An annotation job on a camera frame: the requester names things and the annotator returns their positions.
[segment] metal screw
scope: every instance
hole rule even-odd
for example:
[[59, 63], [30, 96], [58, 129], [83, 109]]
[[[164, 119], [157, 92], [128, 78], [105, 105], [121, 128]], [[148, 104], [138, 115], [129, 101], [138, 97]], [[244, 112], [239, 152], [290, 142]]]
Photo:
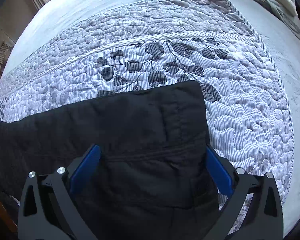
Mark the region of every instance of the metal screw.
[[60, 167], [59, 169], [57, 169], [57, 173], [59, 173], [59, 174], [64, 174], [65, 172], [66, 172], [65, 167]]
[[267, 172], [266, 173], [266, 176], [269, 178], [269, 179], [272, 179], [273, 178], [273, 174], [271, 172]]
[[240, 175], [243, 175], [245, 173], [245, 170], [243, 168], [237, 168], [235, 171]]
[[35, 172], [31, 171], [28, 176], [29, 176], [29, 178], [33, 178], [35, 176]]

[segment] quilted fabric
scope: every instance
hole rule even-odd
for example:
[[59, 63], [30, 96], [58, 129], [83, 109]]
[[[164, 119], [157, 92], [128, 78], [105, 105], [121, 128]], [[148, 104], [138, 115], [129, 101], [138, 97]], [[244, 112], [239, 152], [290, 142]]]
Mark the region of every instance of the quilted fabric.
[[[271, 171], [284, 203], [294, 148], [289, 103], [262, 40], [228, 0], [148, 0], [72, 26], [2, 78], [0, 121], [187, 80], [201, 85], [218, 154], [250, 174]], [[220, 208], [225, 201], [220, 195]]]

